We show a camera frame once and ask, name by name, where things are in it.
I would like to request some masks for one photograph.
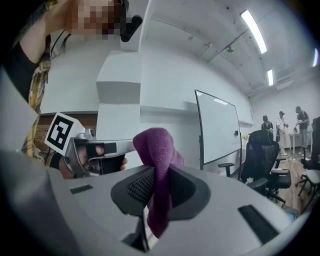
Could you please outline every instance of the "whiteboard frame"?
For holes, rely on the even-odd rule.
[[[235,113],[236,113],[236,118],[238,120],[238,133],[239,133],[239,137],[240,137],[239,138],[240,139],[240,148],[238,148],[235,151],[232,151],[232,152],[230,152],[230,153],[228,153],[228,154],[226,154],[224,156],[221,156],[221,157],[219,157],[217,159],[211,160],[209,162],[205,162],[205,155],[204,155],[205,146],[204,146],[204,139],[203,139],[204,138],[204,132],[203,132],[203,127],[202,127],[202,118],[201,118],[201,111],[200,111],[199,98],[198,98],[197,92],[202,93],[202,94],[206,94],[206,95],[211,96],[211,97],[214,97],[216,99],[219,99],[221,101],[224,101],[224,102],[234,106]],[[239,117],[238,117],[238,112],[237,112],[237,108],[236,108],[235,105],[231,104],[230,102],[228,102],[228,101],[226,101],[224,99],[218,98],[216,96],[213,96],[213,95],[211,95],[209,93],[206,93],[206,92],[203,92],[201,90],[195,89],[194,93],[195,93],[195,98],[196,98],[196,104],[197,104],[197,107],[198,107],[199,122],[200,122],[200,132],[201,132],[201,135],[200,135],[200,138],[199,138],[199,143],[200,143],[200,170],[203,170],[204,169],[204,165],[207,165],[207,164],[213,163],[213,162],[215,162],[215,161],[217,161],[219,159],[225,158],[225,157],[237,152],[238,150],[240,150],[240,152],[241,152],[241,150],[242,150],[242,140],[241,140],[240,125],[239,125]]]

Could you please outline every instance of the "hand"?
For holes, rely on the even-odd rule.
[[[99,156],[102,156],[105,153],[105,150],[102,146],[96,146],[95,150]],[[79,156],[80,163],[82,165],[85,165],[88,162],[88,155],[87,155],[86,148],[85,147],[79,148],[77,153]],[[128,163],[128,160],[126,158],[124,158],[122,161],[122,165],[120,167],[121,171],[124,171],[126,169],[127,163]],[[59,170],[60,170],[64,179],[73,179],[74,178],[73,173],[71,173],[71,171],[68,169],[63,158],[61,158],[59,161]]]

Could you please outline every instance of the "chair armrest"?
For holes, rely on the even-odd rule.
[[[220,168],[225,168],[226,176],[227,176],[227,177],[231,177],[230,167],[231,167],[231,166],[234,166],[234,165],[235,165],[235,164],[232,163],[232,162],[226,162],[226,163],[219,163],[219,164],[218,164],[218,167],[220,167]]]
[[[288,169],[271,170],[271,174],[274,174],[274,175],[284,175],[284,174],[287,174],[288,172],[289,172]]]
[[[219,166],[220,168],[224,168],[224,167],[235,166],[235,164],[232,163],[232,162],[226,162],[226,163],[219,163],[218,166]]]
[[[286,158],[277,158],[275,160],[275,168],[277,169],[279,167],[280,161],[287,160]]]
[[[267,182],[268,180],[266,178],[259,178],[254,182],[249,183],[247,186],[265,196]]]

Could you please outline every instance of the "ceiling pipe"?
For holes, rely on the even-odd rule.
[[[238,35],[233,41],[231,41],[230,43],[228,43],[221,51],[218,51],[217,52],[222,56],[222,52],[225,50],[225,49],[228,49],[228,48],[231,48],[231,46],[233,45],[233,43],[235,41],[237,41],[244,33],[246,33],[248,31],[245,30],[244,32],[242,32],[240,35]],[[209,60],[208,60],[208,63],[213,61],[215,57],[217,57],[218,55],[213,55]]]
[[[202,53],[199,57],[201,58],[201,57],[206,53],[206,51],[207,51],[210,47],[212,47],[212,46],[213,46],[212,43],[208,44],[208,45],[206,46],[205,50],[203,51],[203,53]]]
[[[200,38],[199,36],[197,36],[195,33],[191,32],[190,30],[186,29],[186,28],[183,27],[183,26],[179,26],[179,25],[173,24],[173,23],[171,23],[171,22],[169,22],[169,21],[165,21],[165,20],[158,19],[158,18],[152,18],[151,20],[152,20],[152,21],[156,21],[156,22],[161,22],[161,23],[164,23],[164,24],[167,24],[167,25],[176,27],[176,28],[178,28],[178,29],[181,29],[181,30],[183,30],[183,31],[185,31],[185,32],[188,32],[188,33],[191,34],[192,36],[198,38],[200,41],[204,42],[207,46],[212,45],[212,43],[207,42],[207,41],[201,39],[201,38]]]

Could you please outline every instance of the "patterned shirt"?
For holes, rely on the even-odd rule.
[[[44,2],[28,19],[26,26],[21,30],[20,35],[17,37],[19,41],[24,33],[38,21],[45,12],[52,9],[58,3],[57,0],[47,0]],[[51,37],[48,35],[45,39],[45,50],[39,63],[39,67],[34,71],[29,90],[28,103],[30,107],[38,114],[27,138],[24,142],[22,151],[29,157],[37,158],[39,161],[44,162],[44,154],[36,148],[34,140],[36,136],[37,125],[40,118],[40,105],[45,93],[45,84],[48,83],[48,73],[51,68],[50,57]]]

